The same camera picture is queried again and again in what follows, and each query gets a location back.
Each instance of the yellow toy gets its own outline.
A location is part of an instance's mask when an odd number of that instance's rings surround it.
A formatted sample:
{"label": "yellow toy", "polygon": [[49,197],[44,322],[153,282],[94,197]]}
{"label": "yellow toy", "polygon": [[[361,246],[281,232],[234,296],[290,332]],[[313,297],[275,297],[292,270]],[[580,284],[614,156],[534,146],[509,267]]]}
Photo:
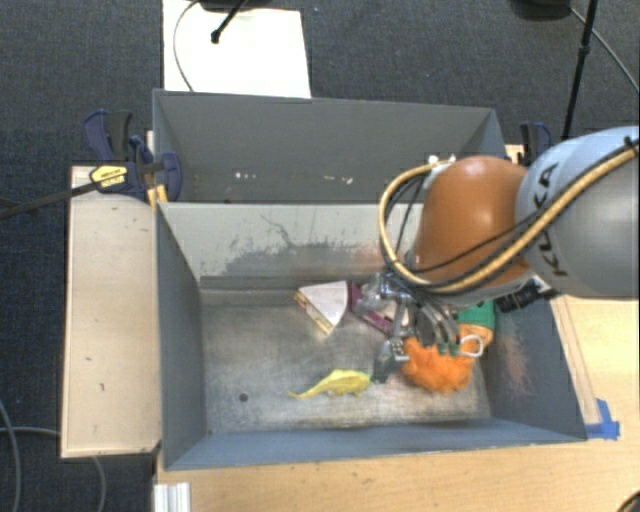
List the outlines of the yellow toy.
{"label": "yellow toy", "polygon": [[299,395],[288,391],[293,398],[311,398],[320,393],[329,396],[342,396],[351,393],[360,397],[371,384],[371,376],[368,373],[357,370],[333,370],[327,377],[318,382],[308,391]]}

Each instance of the gray bin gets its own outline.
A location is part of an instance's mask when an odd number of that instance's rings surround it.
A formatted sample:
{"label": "gray bin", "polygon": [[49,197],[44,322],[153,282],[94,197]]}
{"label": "gray bin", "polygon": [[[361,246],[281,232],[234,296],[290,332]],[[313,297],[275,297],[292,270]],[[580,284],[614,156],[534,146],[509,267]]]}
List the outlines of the gray bin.
{"label": "gray bin", "polygon": [[543,302],[498,316],[495,343],[453,396],[401,375],[361,398],[287,395],[334,368],[370,372],[384,340],[350,313],[322,335],[295,290],[366,281],[381,265],[385,183],[434,153],[501,155],[492,110],[156,91],[154,133],[156,151],[177,151],[185,171],[180,202],[157,217],[165,468],[587,438]]}

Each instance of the black stand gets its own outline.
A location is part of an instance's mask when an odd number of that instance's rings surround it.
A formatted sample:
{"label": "black stand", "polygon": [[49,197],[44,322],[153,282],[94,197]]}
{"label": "black stand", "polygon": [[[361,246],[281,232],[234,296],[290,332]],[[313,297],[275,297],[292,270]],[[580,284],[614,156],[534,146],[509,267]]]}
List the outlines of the black stand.
{"label": "black stand", "polygon": [[573,112],[576,108],[576,102],[578,101],[578,91],[580,90],[580,82],[582,81],[582,70],[584,68],[584,61],[591,51],[589,43],[591,41],[591,33],[593,30],[593,22],[596,18],[596,9],[598,8],[598,0],[591,0],[589,2],[589,9],[587,11],[587,17],[585,19],[584,32],[582,33],[582,42],[578,50],[578,63],[576,65],[576,72],[573,77],[573,87],[571,88],[571,97],[569,98],[569,107],[567,108],[567,115],[564,119],[564,129],[562,131],[562,140],[569,138],[569,132],[571,131],[571,123],[573,121]]}
{"label": "black stand", "polygon": [[248,0],[240,0],[234,6],[234,8],[231,9],[231,12],[227,14],[227,17],[222,21],[220,26],[217,29],[215,29],[213,32],[211,32],[211,42],[213,44],[218,44],[220,42],[220,36],[222,35],[222,31],[227,27],[229,23],[231,23],[231,20],[235,17],[236,14],[238,14],[238,11],[244,7],[244,4],[246,4],[247,1]]}

